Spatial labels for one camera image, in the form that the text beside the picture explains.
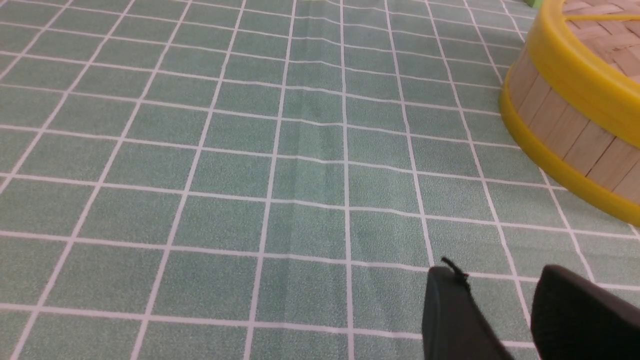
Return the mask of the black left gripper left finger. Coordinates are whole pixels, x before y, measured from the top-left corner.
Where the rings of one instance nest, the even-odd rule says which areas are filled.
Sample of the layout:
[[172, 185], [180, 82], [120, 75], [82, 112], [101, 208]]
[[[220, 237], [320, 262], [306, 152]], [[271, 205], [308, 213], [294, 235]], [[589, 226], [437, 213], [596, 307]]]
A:
[[471, 292], [468, 273], [452, 260], [427, 272], [422, 341], [426, 360], [512, 360]]

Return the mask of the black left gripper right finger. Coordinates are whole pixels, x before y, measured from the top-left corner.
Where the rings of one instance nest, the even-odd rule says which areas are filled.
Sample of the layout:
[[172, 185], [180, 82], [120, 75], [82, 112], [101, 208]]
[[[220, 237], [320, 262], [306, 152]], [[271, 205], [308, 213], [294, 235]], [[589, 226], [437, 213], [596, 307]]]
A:
[[560, 265], [542, 269], [530, 329], [542, 360], [640, 357], [640, 310]]

